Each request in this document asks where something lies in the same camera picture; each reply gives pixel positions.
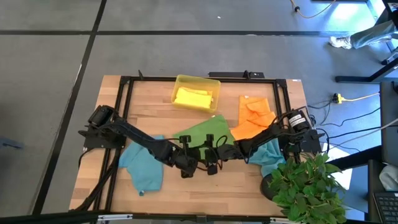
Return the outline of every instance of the concrete floor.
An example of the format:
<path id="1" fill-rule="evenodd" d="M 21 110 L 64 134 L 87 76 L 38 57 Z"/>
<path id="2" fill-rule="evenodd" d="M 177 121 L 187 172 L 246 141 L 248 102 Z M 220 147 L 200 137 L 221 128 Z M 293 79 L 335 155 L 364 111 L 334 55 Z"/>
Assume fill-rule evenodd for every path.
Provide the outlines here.
<path id="1" fill-rule="evenodd" d="M 307 15 L 327 5 L 296 2 Z M 99 6 L 99 0 L 5 0 L 0 2 L 0 30 L 91 30 Z M 373 23 L 365 3 L 335 4 L 319 17 L 303 19 L 292 13 L 288 0 L 113 0 L 105 7 L 99 29 L 337 32 L 363 30 Z M 0 35 L 0 136 L 25 144 L 20 151 L 8 147 L 0 150 L 0 217 L 29 213 L 87 41 L 85 35 Z M 327 42 L 326 37 L 298 36 L 97 36 L 44 212 L 68 209 L 83 145 L 77 131 L 94 108 L 103 75 L 137 75 L 138 69 L 146 76 L 261 71 L 269 78 L 302 79 L 308 104 L 326 100 L 333 93 L 356 98 L 379 91 L 377 85 L 337 84 L 333 77 L 368 76 L 377 71 L 381 68 L 379 61 L 389 55 L 386 44 L 345 50 Z M 327 121 L 339 123 L 378 107 L 377 96 L 333 105 Z M 311 113 L 318 121 L 324 116 L 322 110 Z M 324 128 L 334 136 L 379 125 L 380 116 L 375 113 L 342 128 Z M 364 150 L 380 141 L 376 133 L 345 146 Z M 357 181 L 367 178 L 366 169 L 353 171 L 346 196 L 348 206 L 355 203 L 366 207 L 366 188 Z"/>

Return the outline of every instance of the wooden table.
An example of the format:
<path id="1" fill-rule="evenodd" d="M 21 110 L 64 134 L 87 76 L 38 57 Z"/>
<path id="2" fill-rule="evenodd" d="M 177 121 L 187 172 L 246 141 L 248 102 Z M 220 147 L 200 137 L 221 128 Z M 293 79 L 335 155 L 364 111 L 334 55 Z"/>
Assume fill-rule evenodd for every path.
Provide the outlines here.
<path id="1" fill-rule="evenodd" d="M 96 106 L 114 106 L 120 76 L 104 76 Z M 290 105 L 306 105 L 300 80 L 287 80 Z M 176 108 L 170 102 L 174 82 L 134 82 L 128 121 L 147 134 L 172 134 L 206 121 L 214 114 L 222 114 L 230 128 L 238 124 L 238 96 L 268 98 L 272 111 L 276 111 L 272 85 L 263 83 L 222 83 L 218 109 L 210 114 Z M 123 111 L 126 89 L 122 98 Z M 282 89 L 280 102 L 285 112 Z M 70 208 L 76 208 L 97 184 L 104 149 L 94 149 L 84 156 L 77 175 Z M 280 208 L 260 193 L 262 176 L 260 167 L 245 164 L 243 160 L 224 163 L 216 175 L 197 170 L 190 179 L 183 179 L 180 170 L 164 166 L 164 179 L 159 192 L 146 192 L 140 197 L 133 187 L 125 168 L 118 170 L 114 189 L 112 212 L 277 216 Z M 103 190 L 100 208 L 104 208 L 108 186 Z"/>

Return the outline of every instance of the teal cloth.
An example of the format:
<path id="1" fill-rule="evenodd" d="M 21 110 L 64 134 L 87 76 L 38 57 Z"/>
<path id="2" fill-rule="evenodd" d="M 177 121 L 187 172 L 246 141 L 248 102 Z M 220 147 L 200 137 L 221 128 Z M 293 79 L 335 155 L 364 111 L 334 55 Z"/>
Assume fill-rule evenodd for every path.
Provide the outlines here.
<path id="1" fill-rule="evenodd" d="M 263 177 L 277 169 L 278 164 L 285 164 L 285 158 L 279 150 L 278 139 L 273 139 L 260 146 L 257 152 L 250 157 L 249 163 L 260 165 Z"/>
<path id="2" fill-rule="evenodd" d="M 119 160 L 119 167 L 127 167 L 133 186 L 140 196 L 145 191 L 159 191 L 163 182 L 163 164 L 157 161 L 143 146 L 132 142 Z"/>

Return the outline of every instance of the keyboard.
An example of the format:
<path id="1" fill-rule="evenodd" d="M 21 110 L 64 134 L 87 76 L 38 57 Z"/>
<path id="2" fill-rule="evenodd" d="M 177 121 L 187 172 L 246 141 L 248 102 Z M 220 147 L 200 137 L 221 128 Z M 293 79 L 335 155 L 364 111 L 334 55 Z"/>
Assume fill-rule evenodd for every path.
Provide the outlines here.
<path id="1" fill-rule="evenodd" d="M 373 197 L 382 222 L 398 224 L 398 192 L 379 192 Z"/>

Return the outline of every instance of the black desk leg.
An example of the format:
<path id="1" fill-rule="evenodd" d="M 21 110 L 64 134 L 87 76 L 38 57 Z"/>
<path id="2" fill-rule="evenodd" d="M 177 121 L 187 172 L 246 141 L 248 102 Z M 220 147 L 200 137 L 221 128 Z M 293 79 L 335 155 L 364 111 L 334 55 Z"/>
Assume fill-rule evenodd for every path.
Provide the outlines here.
<path id="1" fill-rule="evenodd" d="M 391 82 L 396 81 L 396 78 L 384 78 L 386 75 L 395 70 L 394 67 L 398 66 L 398 58 L 382 67 L 375 74 L 370 77 L 355 77 L 355 76 L 337 76 L 335 77 L 338 83 L 370 83 L 378 84 L 380 82 Z"/>
<path id="2" fill-rule="evenodd" d="M 381 160 L 381 146 L 376 146 L 362 152 L 327 162 L 339 167 L 341 170 L 359 167 L 368 164 L 369 160 Z"/>

